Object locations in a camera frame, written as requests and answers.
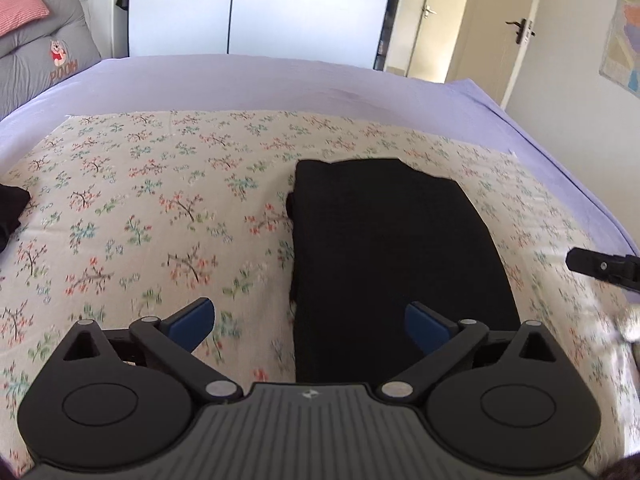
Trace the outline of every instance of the purple bed sheet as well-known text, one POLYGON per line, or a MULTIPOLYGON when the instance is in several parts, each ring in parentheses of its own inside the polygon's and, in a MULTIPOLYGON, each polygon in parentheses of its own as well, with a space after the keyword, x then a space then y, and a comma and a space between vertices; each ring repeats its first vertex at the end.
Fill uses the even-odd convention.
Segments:
POLYGON ((0 121, 0 175, 67 116, 156 110, 290 110, 405 126, 514 153, 599 250, 640 254, 600 201, 472 81, 429 83, 350 66, 210 55, 107 59, 0 121))

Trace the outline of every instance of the folded black clothing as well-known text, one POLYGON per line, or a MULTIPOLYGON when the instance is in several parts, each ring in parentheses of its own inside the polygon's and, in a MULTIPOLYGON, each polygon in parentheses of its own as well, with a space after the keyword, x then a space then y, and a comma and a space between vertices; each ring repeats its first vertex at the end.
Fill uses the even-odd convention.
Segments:
POLYGON ((11 233, 20 227, 18 218, 29 200, 31 195, 28 191, 0 184, 0 253, 4 251, 11 233))
POLYGON ((453 180, 397 159, 301 160, 287 213, 298 382, 375 388, 419 361, 404 332, 412 301, 520 326, 491 235, 453 180))

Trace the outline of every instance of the striped pillow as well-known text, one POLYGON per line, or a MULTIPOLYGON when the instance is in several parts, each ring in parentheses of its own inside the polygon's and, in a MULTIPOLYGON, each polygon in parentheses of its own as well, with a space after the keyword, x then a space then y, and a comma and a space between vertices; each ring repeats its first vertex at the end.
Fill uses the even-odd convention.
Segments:
POLYGON ((42 0, 0 0, 0 38, 48 15, 49 9, 42 0))

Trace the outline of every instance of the door handle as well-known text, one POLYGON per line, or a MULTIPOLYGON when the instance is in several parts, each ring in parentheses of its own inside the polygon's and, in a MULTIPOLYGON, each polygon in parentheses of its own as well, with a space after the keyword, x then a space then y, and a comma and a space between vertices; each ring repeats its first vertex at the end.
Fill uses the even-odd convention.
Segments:
MULTIPOLYGON (((527 19, 523 18, 521 21, 519 22, 504 22, 507 25, 515 25, 516 27, 518 27, 518 31, 516 33, 516 44, 521 44, 522 43, 522 38, 524 37, 524 33, 527 30, 527 19)), ((535 36, 536 33, 533 32, 533 30, 531 31, 531 35, 535 36)))
POLYGON ((430 6, 426 6, 423 9, 424 13, 423 13, 423 17, 428 18, 430 14, 437 14, 437 12, 435 10, 431 10, 430 6))

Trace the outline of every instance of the gray headboard cushion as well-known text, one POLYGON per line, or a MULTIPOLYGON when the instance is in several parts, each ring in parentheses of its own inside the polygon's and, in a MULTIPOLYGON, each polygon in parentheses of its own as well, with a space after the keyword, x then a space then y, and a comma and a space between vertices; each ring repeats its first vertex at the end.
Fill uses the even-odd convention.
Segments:
POLYGON ((50 15, 0 38, 0 120, 100 61, 79 0, 43 0, 50 15))

